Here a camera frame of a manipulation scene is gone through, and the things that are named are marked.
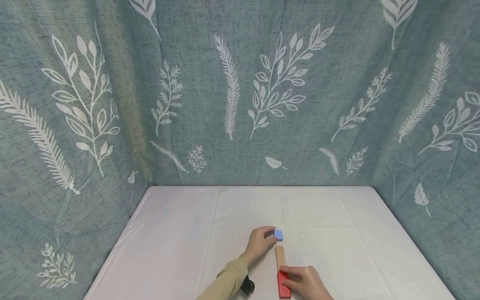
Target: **teal fabric backdrop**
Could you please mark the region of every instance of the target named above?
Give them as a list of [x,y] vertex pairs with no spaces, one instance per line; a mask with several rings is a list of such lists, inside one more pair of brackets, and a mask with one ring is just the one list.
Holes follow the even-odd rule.
[[478,299],[478,1],[0,11],[0,298],[81,299],[149,185],[370,185]]

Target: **wooden block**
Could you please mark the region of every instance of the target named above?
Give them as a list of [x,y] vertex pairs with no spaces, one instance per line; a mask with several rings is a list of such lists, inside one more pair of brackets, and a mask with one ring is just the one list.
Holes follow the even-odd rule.
[[282,282],[288,279],[288,274],[278,271],[276,274],[276,278],[278,280],[278,297],[280,299],[290,299],[292,297],[292,292],[289,288],[282,285]]
[[281,265],[287,265],[285,261],[285,251],[283,250],[283,246],[275,246],[275,255],[276,255],[276,269],[280,271]]

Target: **person's right hand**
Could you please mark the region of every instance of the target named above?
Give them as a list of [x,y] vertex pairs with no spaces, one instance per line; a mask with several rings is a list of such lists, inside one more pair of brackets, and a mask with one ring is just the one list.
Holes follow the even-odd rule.
[[289,267],[283,265],[280,271],[293,274],[298,280],[284,280],[282,284],[299,292],[306,300],[334,300],[320,279],[317,270],[308,267]]

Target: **feather print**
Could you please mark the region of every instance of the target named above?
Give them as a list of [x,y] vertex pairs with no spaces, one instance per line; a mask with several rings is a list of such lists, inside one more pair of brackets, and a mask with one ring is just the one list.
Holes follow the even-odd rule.
[[428,199],[427,195],[425,195],[425,192],[423,191],[423,187],[421,185],[421,182],[417,185],[417,188],[415,189],[415,203],[423,205],[425,209],[427,210],[428,216],[431,218],[432,215],[430,215],[430,212],[428,211]]
[[214,35],[214,38],[215,46],[218,50],[220,59],[222,60],[223,69],[225,70],[225,76],[228,83],[227,104],[225,105],[225,132],[228,133],[230,140],[233,141],[232,134],[235,129],[235,118],[240,99],[239,78],[227,45],[223,42],[221,37]]
[[185,167],[181,164],[181,162],[179,161],[179,159],[177,158],[177,156],[175,154],[173,154],[171,151],[168,151],[167,149],[165,149],[164,147],[161,147],[159,146],[158,144],[154,143],[153,141],[150,141],[152,143],[152,145],[158,149],[158,151],[160,151],[161,153],[165,154],[166,156],[170,157],[171,160],[173,160],[173,162],[175,163],[175,165],[177,166],[178,169],[184,171],[184,172],[187,172],[189,173],[189,171],[187,171],[187,169],[185,169]]
[[318,150],[320,150],[323,154],[325,154],[326,156],[328,156],[328,158],[330,159],[330,163],[332,164],[332,168],[333,168],[333,171],[337,174],[337,175],[340,175],[340,173],[338,172],[338,162],[336,160],[336,156],[335,154],[333,154],[332,151],[326,149],[326,148],[318,148]]
[[404,136],[415,128],[417,123],[435,106],[436,101],[440,98],[447,79],[449,55],[448,46],[445,43],[441,43],[437,50],[437,60],[435,61],[432,82],[430,82],[428,93],[423,96],[420,103],[413,109],[408,118],[403,122],[402,127],[400,127],[398,132],[400,134],[399,143],[402,142]]
[[50,169],[56,183],[64,189],[72,190],[77,195],[80,194],[80,191],[75,188],[74,175],[63,159],[53,131],[47,127],[47,123],[33,107],[30,107],[25,100],[21,100],[16,92],[12,93],[5,88],[2,81],[0,81],[0,108],[13,114],[17,121],[31,128],[28,133],[34,144],[40,149],[42,159]]

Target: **beige sleeve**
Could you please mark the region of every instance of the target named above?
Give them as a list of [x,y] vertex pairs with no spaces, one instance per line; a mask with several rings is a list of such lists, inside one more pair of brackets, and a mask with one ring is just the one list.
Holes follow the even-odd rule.
[[246,262],[237,258],[227,263],[212,284],[197,297],[197,300],[228,300],[235,294],[247,277]]

